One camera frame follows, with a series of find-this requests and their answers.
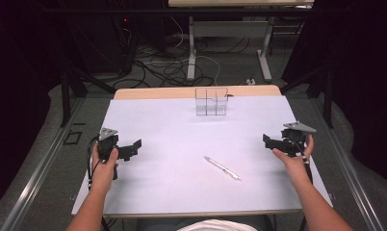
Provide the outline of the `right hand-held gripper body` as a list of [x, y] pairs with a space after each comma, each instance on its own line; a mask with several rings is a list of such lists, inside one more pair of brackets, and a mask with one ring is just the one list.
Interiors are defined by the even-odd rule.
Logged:
[[281, 132], [284, 143], [286, 144], [284, 153], [290, 157], [295, 157], [297, 153], [303, 154], [306, 133], [315, 133], [316, 129], [305, 125], [299, 121], [284, 123], [285, 129]]

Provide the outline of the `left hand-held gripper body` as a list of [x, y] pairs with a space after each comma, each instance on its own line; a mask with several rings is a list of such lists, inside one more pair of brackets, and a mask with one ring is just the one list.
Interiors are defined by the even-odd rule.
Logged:
[[103, 127], [98, 136], [98, 155], [100, 160], [108, 161], [112, 149], [118, 142], [117, 130]]

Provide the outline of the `person's right hand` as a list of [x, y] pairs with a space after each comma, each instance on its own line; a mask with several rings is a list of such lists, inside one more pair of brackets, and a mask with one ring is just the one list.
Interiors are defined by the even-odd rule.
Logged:
[[304, 156], [289, 157], [278, 149], [274, 149], [272, 153], [284, 164], [286, 172], [289, 175], [292, 184], [296, 187], [301, 184], [310, 184], [311, 180], [304, 166], [304, 161], [310, 160], [314, 149], [314, 139], [312, 135], [308, 136], [307, 144], [304, 149]]

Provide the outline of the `person's left hand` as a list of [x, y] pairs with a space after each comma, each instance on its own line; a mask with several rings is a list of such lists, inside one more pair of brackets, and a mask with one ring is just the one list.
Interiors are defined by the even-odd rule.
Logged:
[[116, 167], [116, 160], [118, 157], [118, 150], [113, 148], [109, 160], [102, 163], [99, 159], [97, 146], [92, 151], [92, 182], [91, 191], [105, 195], [113, 182], [114, 168]]

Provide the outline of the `white table mat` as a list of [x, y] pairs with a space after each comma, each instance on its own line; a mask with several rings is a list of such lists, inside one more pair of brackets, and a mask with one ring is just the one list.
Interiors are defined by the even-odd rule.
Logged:
[[[226, 115], [197, 115], [192, 99], [114, 100], [103, 125], [119, 145], [142, 147], [119, 162], [106, 197], [108, 217], [142, 218], [299, 211], [285, 168], [263, 142], [294, 121], [283, 96], [234, 96]], [[235, 180], [208, 156], [237, 173]]]

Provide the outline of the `silver pen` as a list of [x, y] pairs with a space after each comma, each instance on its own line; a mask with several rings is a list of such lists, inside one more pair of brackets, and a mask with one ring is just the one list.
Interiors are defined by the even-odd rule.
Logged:
[[220, 170], [222, 170], [224, 173], [228, 174], [230, 177], [232, 177], [233, 179], [235, 180], [242, 180], [242, 178], [237, 174], [235, 173], [234, 171], [230, 170], [229, 168], [223, 166], [222, 164], [218, 163], [217, 161], [215, 161], [214, 159], [208, 157], [208, 156], [204, 156], [204, 159], [210, 163], [211, 165], [219, 168]]

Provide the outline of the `black metal stand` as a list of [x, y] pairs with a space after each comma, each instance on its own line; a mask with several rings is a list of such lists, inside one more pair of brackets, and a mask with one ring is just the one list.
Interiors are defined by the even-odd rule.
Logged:
[[316, 67], [308, 73], [304, 74], [300, 78], [296, 79], [293, 83], [286, 84], [280, 88], [282, 93], [304, 84], [310, 83], [307, 89], [307, 96], [309, 98], [318, 98], [320, 93], [323, 93], [323, 106], [322, 117], [329, 128], [333, 128], [332, 124], [332, 96], [333, 96], [333, 82], [334, 82], [333, 67]]
[[86, 80], [108, 93], [115, 93], [116, 89], [103, 83], [102, 81], [91, 76], [86, 71], [75, 66], [66, 53], [59, 55], [59, 66], [61, 71], [61, 87], [62, 87], [62, 106], [63, 106], [63, 121], [61, 126], [65, 127], [71, 118], [71, 108], [69, 99], [69, 90], [72, 90], [78, 97], [86, 97], [88, 90], [83, 81]]

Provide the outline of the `clear acrylic divided holder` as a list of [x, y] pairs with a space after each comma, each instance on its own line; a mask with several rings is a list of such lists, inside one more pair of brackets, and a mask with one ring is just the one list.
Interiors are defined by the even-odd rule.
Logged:
[[227, 88], [197, 88], [195, 90], [195, 106], [198, 116], [225, 116], [227, 103]]

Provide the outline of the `person's white shirt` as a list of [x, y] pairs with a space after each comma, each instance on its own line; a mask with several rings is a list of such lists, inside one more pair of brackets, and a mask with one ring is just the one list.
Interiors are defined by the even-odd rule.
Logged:
[[257, 231], [254, 227], [229, 220], [206, 219], [179, 228], [177, 231]]

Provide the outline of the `dark computer tower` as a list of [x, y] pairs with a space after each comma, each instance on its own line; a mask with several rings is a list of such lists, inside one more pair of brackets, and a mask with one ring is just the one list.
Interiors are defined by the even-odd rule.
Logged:
[[132, 57], [129, 52], [134, 37], [124, 27], [120, 17], [73, 16], [69, 22], [90, 73], [116, 73], [124, 76], [131, 72]]

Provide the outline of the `white desk with metal legs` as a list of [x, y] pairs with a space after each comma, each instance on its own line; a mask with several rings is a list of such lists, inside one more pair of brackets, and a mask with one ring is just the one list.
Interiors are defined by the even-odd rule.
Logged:
[[[168, 0], [168, 5], [177, 10], [308, 10], [315, 0]], [[264, 80], [270, 82], [271, 72], [267, 62], [274, 16], [264, 16], [263, 20], [241, 20], [234, 18], [197, 20], [189, 16], [190, 56], [188, 65], [189, 80], [195, 77], [195, 64], [198, 56], [194, 42], [196, 38], [262, 38], [262, 48], [257, 51], [258, 61]]]

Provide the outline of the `grey metal floor rail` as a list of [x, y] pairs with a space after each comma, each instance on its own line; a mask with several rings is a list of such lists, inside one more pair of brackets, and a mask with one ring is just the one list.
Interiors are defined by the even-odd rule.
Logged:
[[331, 142], [332, 147], [335, 149], [335, 159], [337, 165], [343, 173], [344, 179], [348, 184], [349, 191], [353, 197], [353, 200], [358, 207], [361, 217], [365, 220], [366, 227], [369, 231], [385, 231], [383, 224], [381, 223], [379, 216], [375, 212], [373, 203], [370, 201], [369, 195], [365, 191], [363, 185], [360, 182], [357, 170], [355, 169], [351, 157], [343, 148], [341, 141], [338, 139], [335, 130], [331, 128], [323, 115], [323, 104], [319, 98], [310, 100], [314, 112], [320, 122], [323, 130], [328, 135], [328, 140]]
[[23, 165], [2, 198], [5, 210], [0, 231], [17, 231], [35, 200], [49, 170], [58, 156], [68, 125], [62, 127], [63, 106], [58, 96], [51, 98], [46, 120]]

